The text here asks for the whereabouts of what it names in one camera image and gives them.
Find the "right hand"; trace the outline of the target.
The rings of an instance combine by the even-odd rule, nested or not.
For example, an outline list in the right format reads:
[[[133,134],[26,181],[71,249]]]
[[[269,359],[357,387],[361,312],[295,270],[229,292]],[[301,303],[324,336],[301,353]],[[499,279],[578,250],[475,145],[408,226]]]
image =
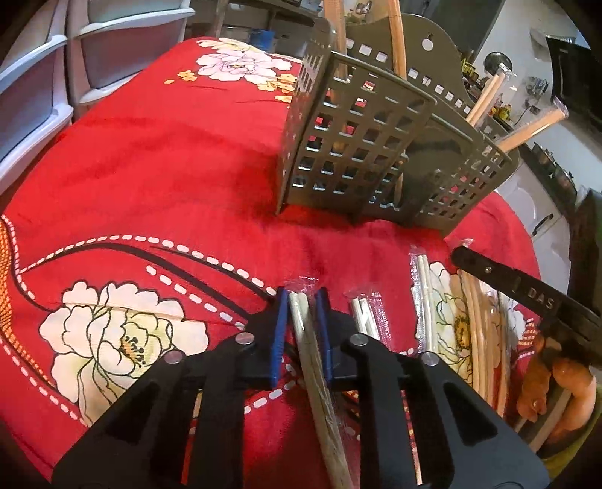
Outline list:
[[[538,335],[516,403],[520,436],[534,451],[572,442],[590,421],[596,396],[591,370],[565,358],[557,341]]]

